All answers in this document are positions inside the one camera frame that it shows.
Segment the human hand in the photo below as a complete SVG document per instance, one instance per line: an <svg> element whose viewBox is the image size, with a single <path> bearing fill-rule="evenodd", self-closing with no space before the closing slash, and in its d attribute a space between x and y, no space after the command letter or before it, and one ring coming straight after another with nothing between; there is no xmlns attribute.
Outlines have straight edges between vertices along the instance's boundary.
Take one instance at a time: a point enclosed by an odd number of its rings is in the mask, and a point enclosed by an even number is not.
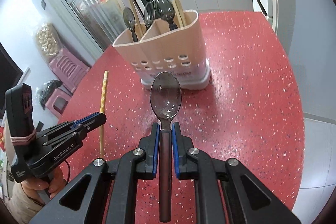
<svg viewBox="0 0 336 224"><path fill-rule="evenodd" d="M53 171L54 177L50 184L48 182L38 179L36 177L31 177L23 182L21 182L22 189L25 194L32 198L35 201L43 204L43 200L37 193L37 191L44 190L49 188L48 192L50 193L50 198L56 196L66 185L66 181L63 179L62 169L58 166Z"/></svg>

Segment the sleeve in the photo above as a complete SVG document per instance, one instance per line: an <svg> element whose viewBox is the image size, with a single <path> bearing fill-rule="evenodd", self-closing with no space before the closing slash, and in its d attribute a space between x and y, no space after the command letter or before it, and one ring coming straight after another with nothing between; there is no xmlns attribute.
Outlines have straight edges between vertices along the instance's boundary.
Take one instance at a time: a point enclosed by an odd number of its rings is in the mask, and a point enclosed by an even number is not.
<svg viewBox="0 0 336 224"><path fill-rule="evenodd" d="M6 204L8 210L19 224L28 222L42 209L23 191L21 183L15 183L11 200Z"/></svg>

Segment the white wall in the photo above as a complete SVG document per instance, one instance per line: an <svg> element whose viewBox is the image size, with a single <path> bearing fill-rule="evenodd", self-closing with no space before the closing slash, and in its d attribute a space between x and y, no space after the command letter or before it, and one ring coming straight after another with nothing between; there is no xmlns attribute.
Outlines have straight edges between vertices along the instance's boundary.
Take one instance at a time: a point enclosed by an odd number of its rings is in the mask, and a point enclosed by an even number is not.
<svg viewBox="0 0 336 224"><path fill-rule="evenodd" d="M296 0L289 59L303 111L336 120L336 6L332 0Z"/></svg>
<svg viewBox="0 0 336 224"><path fill-rule="evenodd" d="M33 120L45 128L55 125L58 119L49 111L43 110L35 99L37 87L56 79L46 62L39 54L32 35L42 15L31 0L0 0L0 43L22 71L30 68L25 83L32 87Z"/></svg>

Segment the label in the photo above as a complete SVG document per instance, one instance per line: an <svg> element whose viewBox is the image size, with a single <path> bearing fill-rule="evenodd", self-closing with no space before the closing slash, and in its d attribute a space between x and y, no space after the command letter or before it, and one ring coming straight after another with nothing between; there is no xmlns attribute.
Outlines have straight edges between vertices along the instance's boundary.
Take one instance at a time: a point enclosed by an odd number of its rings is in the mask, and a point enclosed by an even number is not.
<svg viewBox="0 0 336 224"><path fill-rule="evenodd" d="M68 146L66 149L64 149L57 156L54 157L54 161L57 161L58 159L62 158L66 153L68 153L74 147L75 145L73 143L70 144L70 146Z"/></svg>
<svg viewBox="0 0 336 224"><path fill-rule="evenodd" d="M25 171L16 171L15 174L18 178L22 177L26 172Z"/></svg>

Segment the utensil holder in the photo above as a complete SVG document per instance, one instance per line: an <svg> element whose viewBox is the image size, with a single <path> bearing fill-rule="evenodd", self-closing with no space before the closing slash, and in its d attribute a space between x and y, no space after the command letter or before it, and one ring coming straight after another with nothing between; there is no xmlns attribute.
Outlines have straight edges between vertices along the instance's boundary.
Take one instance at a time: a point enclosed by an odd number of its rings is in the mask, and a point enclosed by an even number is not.
<svg viewBox="0 0 336 224"><path fill-rule="evenodd" d="M170 31L168 23L158 19L139 42L133 42L129 30L113 42L113 47L131 64L146 89L151 88L156 75L163 71L175 75L183 89L200 90L208 85L210 65L198 13L186 10L184 15L185 27Z"/></svg>

